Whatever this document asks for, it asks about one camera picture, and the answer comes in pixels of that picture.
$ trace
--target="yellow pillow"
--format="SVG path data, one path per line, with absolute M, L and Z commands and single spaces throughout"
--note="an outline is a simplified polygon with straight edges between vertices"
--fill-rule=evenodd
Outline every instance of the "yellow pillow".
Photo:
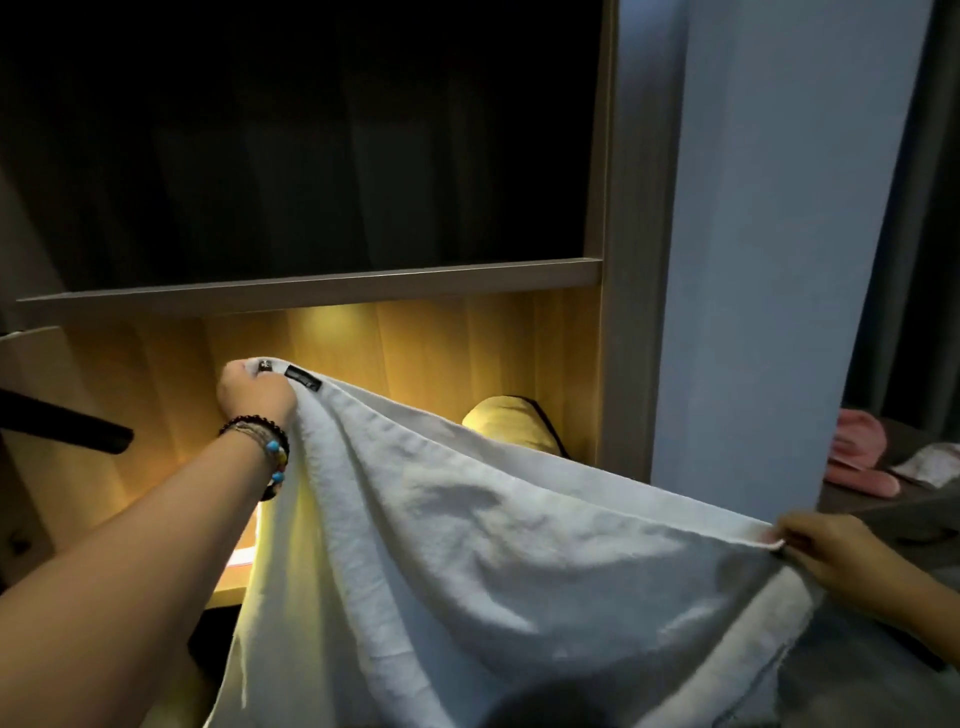
M 489 397 L 467 413 L 463 424 L 501 443 L 564 454 L 537 408 L 521 397 Z

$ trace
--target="gray curtain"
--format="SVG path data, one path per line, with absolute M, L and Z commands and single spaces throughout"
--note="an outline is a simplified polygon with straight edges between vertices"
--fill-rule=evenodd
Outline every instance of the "gray curtain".
M 960 4 L 930 25 L 845 403 L 960 441 Z

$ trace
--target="hand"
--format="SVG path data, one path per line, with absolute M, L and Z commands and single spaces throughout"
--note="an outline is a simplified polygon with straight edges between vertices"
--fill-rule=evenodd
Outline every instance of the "hand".
M 260 372 L 252 375 L 243 359 L 231 361 L 220 374 L 217 401 L 228 420 L 240 415 L 259 415 L 287 429 L 297 406 L 297 395 L 284 375 Z
M 796 512 L 768 536 L 831 594 L 883 621 L 903 626 L 931 577 L 877 538 L 859 518 Z

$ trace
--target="blue wall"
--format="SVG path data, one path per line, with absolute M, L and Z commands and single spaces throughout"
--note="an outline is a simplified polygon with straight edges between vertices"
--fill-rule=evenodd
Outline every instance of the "blue wall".
M 695 0 L 652 482 L 812 507 L 927 0 Z

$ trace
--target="pink slipper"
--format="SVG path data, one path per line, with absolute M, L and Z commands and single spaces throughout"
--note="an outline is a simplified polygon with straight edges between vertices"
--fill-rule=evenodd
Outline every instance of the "pink slipper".
M 889 473 L 872 470 L 886 449 L 887 435 L 876 417 L 841 409 L 824 480 L 871 496 L 894 497 L 900 482 Z

